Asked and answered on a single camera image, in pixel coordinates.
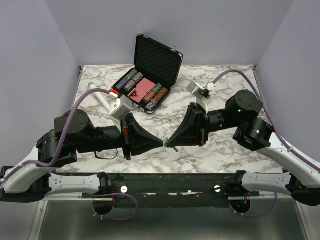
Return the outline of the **green key tag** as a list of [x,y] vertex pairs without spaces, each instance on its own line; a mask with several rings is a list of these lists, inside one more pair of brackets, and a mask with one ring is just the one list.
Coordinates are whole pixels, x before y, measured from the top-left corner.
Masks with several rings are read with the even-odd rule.
[[168,147],[168,141],[169,141],[168,137],[165,137],[164,140],[163,140],[163,146],[164,146],[165,148]]

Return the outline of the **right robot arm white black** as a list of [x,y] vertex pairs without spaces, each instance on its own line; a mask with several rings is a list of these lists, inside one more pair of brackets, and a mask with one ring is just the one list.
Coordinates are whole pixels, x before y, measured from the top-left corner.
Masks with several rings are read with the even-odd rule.
[[168,148],[206,144],[209,134],[235,128],[233,139],[242,147],[260,153],[285,169],[283,173],[237,171],[230,191],[241,196],[245,192],[273,192],[291,196],[307,206],[320,204],[320,166],[307,157],[300,160],[294,149],[286,149],[272,125],[259,118],[263,103],[249,90],[240,90],[224,109],[206,111],[192,102],[186,115],[165,144]]

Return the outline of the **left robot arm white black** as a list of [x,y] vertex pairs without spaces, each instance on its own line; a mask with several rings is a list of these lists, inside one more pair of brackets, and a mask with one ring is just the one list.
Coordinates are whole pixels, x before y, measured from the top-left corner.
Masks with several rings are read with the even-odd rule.
[[1,168],[1,202],[33,203],[61,193],[97,194],[104,198],[111,185],[105,173],[87,176],[55,174],[75,163],[77,154],[122,149],[124,158],[162,147],[163,142],[142,128],[133,114],[115,125],[95,127],[87,113],[70,111],[54,120],[54,129],[38,140],[31,153],[16,166]]

